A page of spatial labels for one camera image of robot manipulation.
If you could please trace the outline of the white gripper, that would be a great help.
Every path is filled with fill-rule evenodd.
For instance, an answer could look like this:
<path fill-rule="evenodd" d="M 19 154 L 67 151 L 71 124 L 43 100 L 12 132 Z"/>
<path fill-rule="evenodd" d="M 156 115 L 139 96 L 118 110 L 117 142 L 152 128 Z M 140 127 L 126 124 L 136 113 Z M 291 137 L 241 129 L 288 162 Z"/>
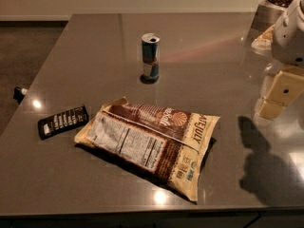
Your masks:
<path fill-rule="evenodd" d="M 276 20 L 272 54 L 283 64 L 300 67 L 265 76 L 255 113 L 267 120 L 277 118 L 304 92 L 304 0 L 293 0 Z"/>

